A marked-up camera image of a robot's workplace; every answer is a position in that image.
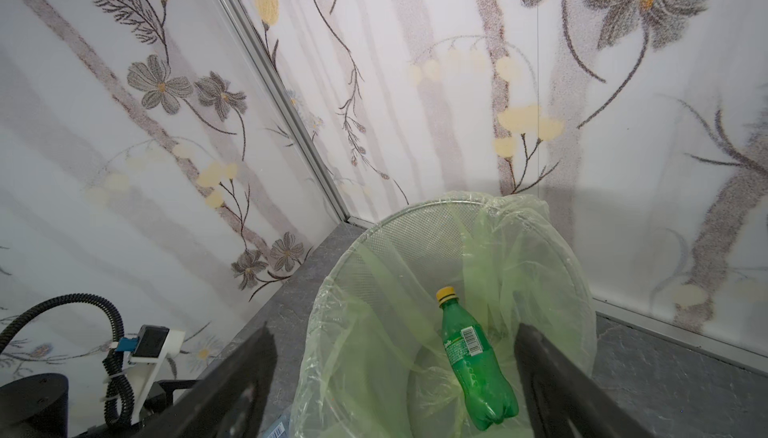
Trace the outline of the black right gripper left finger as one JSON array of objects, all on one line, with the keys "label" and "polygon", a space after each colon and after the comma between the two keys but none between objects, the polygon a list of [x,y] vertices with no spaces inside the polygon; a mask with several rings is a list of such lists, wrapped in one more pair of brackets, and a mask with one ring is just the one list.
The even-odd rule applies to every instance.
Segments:
[{"label": "black right gripper left finger", "polygon": [[277,364],[263,326],[201,380],[155,379],[124,437],[256,437]]}]

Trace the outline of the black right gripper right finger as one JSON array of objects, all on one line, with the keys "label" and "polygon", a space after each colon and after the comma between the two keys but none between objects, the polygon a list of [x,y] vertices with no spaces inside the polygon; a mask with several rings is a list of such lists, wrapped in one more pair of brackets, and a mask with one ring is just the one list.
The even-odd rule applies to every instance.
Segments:
[{"label": "black right gripper right finger", "polygon": [[519,326],[514,352],[536,438],[652,435],[537,328]]}]

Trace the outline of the crushed green bottle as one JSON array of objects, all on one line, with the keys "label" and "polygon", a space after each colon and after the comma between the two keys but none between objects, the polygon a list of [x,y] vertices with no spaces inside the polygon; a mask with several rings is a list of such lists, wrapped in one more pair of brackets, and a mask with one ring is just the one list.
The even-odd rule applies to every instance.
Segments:
[{"label": "crushed green bottle", "polygon": [[460,304],[454,288],[438,290],[436,299],[442,311],[441,342],[472,424],[485,431],[516,417],[518,400],[479,322]]}]

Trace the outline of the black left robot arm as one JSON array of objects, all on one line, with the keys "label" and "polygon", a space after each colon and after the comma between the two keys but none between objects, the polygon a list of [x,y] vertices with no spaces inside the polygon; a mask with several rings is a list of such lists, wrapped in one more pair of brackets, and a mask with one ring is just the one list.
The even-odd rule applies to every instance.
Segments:
[{"label": "black left robot arm", "polygon": [[[87,304],[108,318],[111,340],[102,367],[106,373],[104,423],[90,428],[84,437],[134,437],[163,411],[174,394],[188,390],[195,380],[160,380],[164,364],[173,365],[182,352],[186,333],[163,326],[144,325],[128,336],[118,309],[109,300],[87,293],[66,294],[43,301],[14,318],[1,333],[6,349],[16,335],[45,312]],[[69,435],[69,380],[60,373],[41,373],[19,378],[1,387],[1,435],[3,437],[67,437]]]}]

